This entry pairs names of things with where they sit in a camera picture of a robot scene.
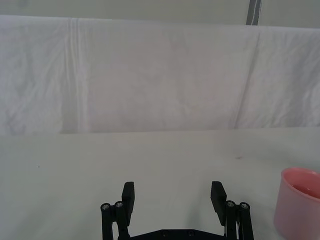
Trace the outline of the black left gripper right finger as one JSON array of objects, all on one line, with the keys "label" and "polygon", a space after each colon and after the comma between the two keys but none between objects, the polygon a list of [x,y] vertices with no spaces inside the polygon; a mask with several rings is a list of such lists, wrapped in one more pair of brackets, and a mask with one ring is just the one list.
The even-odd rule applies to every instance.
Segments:
[{"label": "black left gripper right finger", "polygon": [[219,222],[224,227],[224,240],[254,240],[251,207],[248,203],[236,204],[228,200],[220,181],[211,183],[210,199]]}]

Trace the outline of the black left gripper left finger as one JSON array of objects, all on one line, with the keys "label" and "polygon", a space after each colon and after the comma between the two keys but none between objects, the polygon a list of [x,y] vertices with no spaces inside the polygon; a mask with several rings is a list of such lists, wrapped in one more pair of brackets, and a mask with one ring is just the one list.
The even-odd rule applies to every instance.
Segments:
[{"label": "black left gripper left finger", "polygon": [[120,201],[117,201],[114,205],[103,203],[100,206],[103,240],[114,239],[113,223],[117,224],[119,240],[129,240],[131,238],[128,226],[130,225],[134,202],[134,182],[129,181],[124,184]]}]

